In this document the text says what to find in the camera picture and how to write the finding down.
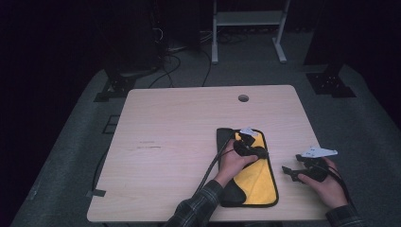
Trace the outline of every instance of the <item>yellow and black pouch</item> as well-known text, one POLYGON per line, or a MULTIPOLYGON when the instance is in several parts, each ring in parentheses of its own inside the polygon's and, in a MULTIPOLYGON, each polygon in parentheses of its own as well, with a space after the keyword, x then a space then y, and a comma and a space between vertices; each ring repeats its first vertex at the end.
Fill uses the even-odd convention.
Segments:
MULTIPOLYGON (((263 148, 267 155, 259 158, 256 162, 245 166, 232 180, 230 180, 223 191, 220 201, 223 207, 271 207, 278 202, 278 191, 271 170, 268 147, 262 131, 252 130, 250 146, 252 148, 263 148)), ((220 128, 217 130, 218 152, 225 149, 229 139, 241 141, 240 130, 220 128)))

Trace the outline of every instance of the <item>dark background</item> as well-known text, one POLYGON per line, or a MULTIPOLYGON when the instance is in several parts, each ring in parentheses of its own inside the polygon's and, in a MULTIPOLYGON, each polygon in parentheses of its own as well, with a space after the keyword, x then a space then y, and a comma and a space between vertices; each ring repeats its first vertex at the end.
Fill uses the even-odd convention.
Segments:
MULTIPOLYGON (((211 28, 212 1, 8 0, 1 5, 0 225, 7 226, 105 59, 158 66, 164 53, 154 43, 152 26, 196 47, 198 31, 211 28)), ((279 0, 219 3, 221 10, 281 6, 279 0)), ((344 62, 365 78, 399 127, 400 11, 401 4, 390 0, 292 0, 286 25, 290 32, 316 28, 305 64, 328 63, 341 50, 344 62)))

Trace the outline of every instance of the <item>person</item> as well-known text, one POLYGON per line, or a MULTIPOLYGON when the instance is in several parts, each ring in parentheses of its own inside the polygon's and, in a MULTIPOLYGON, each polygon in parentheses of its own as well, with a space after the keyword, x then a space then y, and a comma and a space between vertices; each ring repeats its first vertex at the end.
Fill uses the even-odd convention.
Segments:
MULTIPOLYGON (((226 184, 245 165, 257 160, 256 155, 242 157, 236 152, 232 152, 233 150, 234 140, 230 140, 223 151, 220 169, 216 177, 208 182, 191 199, 180 202, 174 215, 164 225, 165 227, 207 226, 210 217, 218 206, 226 184)), ((336 165, 331 160, 323 158, 337 172, 336 165)), ((364 220, 357 214, 354 206, 348 203, 342 187, 333 177, 327 176, 321 183, 304 174, 299 174, 298 178, 312 187, 318 193, 323 203, 331 209, 326 213, 327 220, 331 226, 366 226, 364 220)))

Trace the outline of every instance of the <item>shirt cuff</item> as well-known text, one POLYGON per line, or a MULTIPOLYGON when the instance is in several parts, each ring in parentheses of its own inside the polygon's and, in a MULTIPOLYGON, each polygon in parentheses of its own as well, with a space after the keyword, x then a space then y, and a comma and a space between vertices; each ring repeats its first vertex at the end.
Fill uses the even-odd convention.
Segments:
POLYGON ((326 217, 331 226, 345 226, 351 223, 354 224, 353 226, 364 226, 364 221, 352 205, 337 207, 327 212, 326 217))
POLYGON ((218 205, 223 194, 223 187, 215 180, 211 180, 200 190, 200 193, 215 205, 218 205))

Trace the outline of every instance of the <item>table hole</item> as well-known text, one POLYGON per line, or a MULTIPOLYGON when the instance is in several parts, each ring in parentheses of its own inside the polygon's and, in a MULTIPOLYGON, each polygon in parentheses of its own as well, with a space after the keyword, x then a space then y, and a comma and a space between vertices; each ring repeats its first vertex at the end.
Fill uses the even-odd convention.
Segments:
POLYGON ((250 98, 247 95, 241 95, 238 97, 238 100, 241 102, 247 102, 250 98))

